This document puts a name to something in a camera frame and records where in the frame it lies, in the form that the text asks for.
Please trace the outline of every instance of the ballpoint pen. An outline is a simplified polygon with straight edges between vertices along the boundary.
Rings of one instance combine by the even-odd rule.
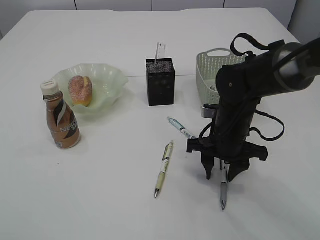
[[[222,171],[222,179],[221,179],[221,193],[220,193],[220,203],[222,211],[226,209],[227,206],[227,198],[228,198],[228,177],[227,177],[227,165],[225,161],[220,160],[220,169]]]
[[[155,198],[157,198],[157,196],[159,195],[159,192],[161,191],[162,186],[164,184],[173,149],[174,149],[174,141],[171,140],[171,142],[165,147],[165,150],[164,150],[161,170],[155,185],[155,191],[154,191]]]
[[[196,139],[196,137],[188,131],[180,122],[173,119],[172,117],[167,117],[169,123],[171,123],[176,129],[178,129],[183,135],[185,135],[188,139]]]

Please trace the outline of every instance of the black pen holder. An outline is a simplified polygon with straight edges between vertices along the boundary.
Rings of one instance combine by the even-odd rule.
[[[175,68],[171,58],[146,60],[149,106],[175,103]]]

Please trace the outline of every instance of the glass bowl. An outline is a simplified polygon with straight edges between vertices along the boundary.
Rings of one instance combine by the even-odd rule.
[[[92,101],[88,106],[73,105],[68,84],[74,76],[87,76],[92,82]],[[111,106],[121,96],[128,78],[119,69],[107,64],[79,64],[60,71],[53,78],[59,84],[65,102],[77,113],[97,113]]]

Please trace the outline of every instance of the yellow pen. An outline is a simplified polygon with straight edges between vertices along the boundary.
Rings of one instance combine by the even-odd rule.
[[[165,147],[165,150],[164,150],[161,170],[155,185],[155,191],[154,191],[155,198],[159,195],[159,192],[161,191],[162,186],[164,184],[173,149],[174,149],[174,141],[171,140],[171,142]]]

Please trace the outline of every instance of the plastic bottle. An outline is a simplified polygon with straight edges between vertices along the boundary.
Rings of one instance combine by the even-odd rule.
[[[80,131],[74,112],[64,101],[64,94],[54,80],[41,84],[46,103],[46,120],[58,148],[68,149],[80,141]]]

